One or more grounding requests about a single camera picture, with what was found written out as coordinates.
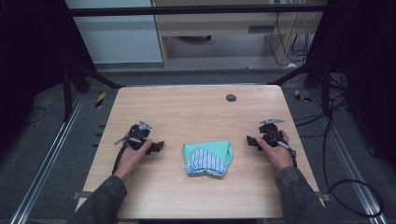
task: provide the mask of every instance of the wooden table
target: wooden table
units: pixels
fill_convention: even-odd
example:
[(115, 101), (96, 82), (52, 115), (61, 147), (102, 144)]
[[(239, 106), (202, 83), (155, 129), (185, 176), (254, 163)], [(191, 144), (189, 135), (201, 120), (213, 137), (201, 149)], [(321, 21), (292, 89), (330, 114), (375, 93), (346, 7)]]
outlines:
[[(236, 101), (228, 102), (228, 94)], [(270, 118), (286, 120), (277, 127), (290, 137), (300, 170), (318, 190), (283, 92), (269, 85), (120, 89), (84, 190), (94, 191), (111, 175), (120, 150), (114, 143), (142, 119), (153, 127), (149, 138), (165, 145), (138, 165), (118, 218), (282, 217), (276, 172), (246, 140), (261, 136), (259, 121)], [(226, 175), (187, 176), (183, 144), (217, 140), (230, 140), (233, 147)]]

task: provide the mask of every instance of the right hand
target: right hand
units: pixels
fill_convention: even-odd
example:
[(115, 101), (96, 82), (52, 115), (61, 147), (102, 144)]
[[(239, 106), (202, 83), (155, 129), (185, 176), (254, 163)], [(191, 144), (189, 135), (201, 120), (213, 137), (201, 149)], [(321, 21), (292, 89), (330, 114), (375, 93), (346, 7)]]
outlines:
[[(289, 137), (284, 131), (282, 131), (282, 135), (283, 139), (288, 143)], [(264, 149), (264, 153), (268, 156), (278, 173), (286, 167), (293, 166), (293, 161), (287, 149), (282, 146), (271, 147), (260, 137), (256, 137), (256, 141)]]

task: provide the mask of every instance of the handheld controller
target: handheld controller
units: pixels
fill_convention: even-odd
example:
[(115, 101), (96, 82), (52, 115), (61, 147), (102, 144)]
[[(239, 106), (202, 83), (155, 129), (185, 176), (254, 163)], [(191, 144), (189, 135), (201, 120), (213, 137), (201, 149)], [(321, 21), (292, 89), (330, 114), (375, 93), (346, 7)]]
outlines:
[[(152, 127), (147, 124), (145, 121), (140, 120), (139, 124), (134, 124), (129, 130), (128, 134), (117, 141), (114, 145), (124, 141), (122, 148), (120, 149), (119, 155), (116, 158), (116, 162), (113, 167), (114, 174), (117, 170), (117, 166), (119, 165), (120, 157), (122, 156), (123, 151), (127, 146), (131, 146), (133, 150), (138, 150), (143, 146), (143, 144), (147, 141), (147, 137), (149, 136), (150, 130)], [(150, 148), (146, 151), (146, 154), (149, 155), (151, 152), (159, 152), (163, 147), (164, 141), (159, 143), (152, 143)]]
[[(279, 131), (275, 125), (275, 123), (285, 122), (283, 119), (266, 119), (261, 121), (263, 123), (259, 128), (260, 133), (263, 133), (262, 139), (268, 143), (271, 147), (277, 147), (278, 141), (284, 141), (282, 132)], [(247, 135), (247, 143), (250, 146), (257, 147), (259, 151), (262, 151), (262, 147), (257, 143), (254, 137)]]

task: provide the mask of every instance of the white wall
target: white wall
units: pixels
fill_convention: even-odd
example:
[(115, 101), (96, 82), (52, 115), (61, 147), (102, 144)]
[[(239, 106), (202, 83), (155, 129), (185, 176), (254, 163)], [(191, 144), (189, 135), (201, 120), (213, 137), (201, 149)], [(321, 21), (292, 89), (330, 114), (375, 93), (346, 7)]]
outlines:
[[(69, 8), (151, 7), (149, 0), (66, 0)], [(153, 16), (75, 17), (94, 63), (161, 63)]]

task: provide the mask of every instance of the sweater sleeve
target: sweater sleeve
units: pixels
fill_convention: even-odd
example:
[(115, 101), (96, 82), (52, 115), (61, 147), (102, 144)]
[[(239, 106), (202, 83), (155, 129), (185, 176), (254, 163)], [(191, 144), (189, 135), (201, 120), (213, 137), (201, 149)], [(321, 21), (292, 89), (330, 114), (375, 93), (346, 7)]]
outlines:
[(301, 171), (287, 167), (276, 176), (286, 223), (335, 223)]
[(66, 223), (114, 223), (126, 194), (122, 180), (111, 175)]

